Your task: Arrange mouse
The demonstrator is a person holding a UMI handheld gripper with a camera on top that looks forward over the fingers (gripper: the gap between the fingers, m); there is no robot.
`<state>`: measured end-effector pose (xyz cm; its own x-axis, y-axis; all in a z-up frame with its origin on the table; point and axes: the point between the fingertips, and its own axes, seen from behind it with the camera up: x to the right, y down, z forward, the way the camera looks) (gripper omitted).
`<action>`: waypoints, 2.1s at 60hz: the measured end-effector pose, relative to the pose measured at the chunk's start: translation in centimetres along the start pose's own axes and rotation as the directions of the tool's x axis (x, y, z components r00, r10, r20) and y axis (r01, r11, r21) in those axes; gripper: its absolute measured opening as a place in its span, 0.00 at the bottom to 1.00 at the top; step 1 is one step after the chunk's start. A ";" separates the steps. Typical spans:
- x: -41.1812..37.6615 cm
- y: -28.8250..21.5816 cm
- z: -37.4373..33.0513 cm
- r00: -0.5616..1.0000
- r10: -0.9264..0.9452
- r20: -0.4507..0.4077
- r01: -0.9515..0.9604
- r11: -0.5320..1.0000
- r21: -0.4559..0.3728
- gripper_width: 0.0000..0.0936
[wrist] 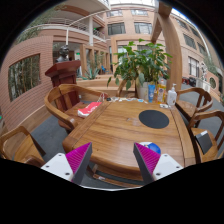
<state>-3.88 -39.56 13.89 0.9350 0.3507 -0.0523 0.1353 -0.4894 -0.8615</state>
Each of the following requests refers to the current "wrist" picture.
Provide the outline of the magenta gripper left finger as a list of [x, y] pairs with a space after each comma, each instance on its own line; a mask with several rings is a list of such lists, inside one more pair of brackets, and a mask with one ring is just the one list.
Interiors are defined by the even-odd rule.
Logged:
[[80, 185], [92, 154], [92, 143], [89, 142], [67, 154], [58, 153], [42, 169], [65, 180]]

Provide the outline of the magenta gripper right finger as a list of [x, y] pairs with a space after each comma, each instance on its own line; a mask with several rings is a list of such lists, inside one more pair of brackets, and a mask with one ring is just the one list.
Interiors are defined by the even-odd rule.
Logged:
[[151, 142], [134, 143], [133, 153], [145, 183], [152, 183], [182, 169], [170, 155], [154, 151]]

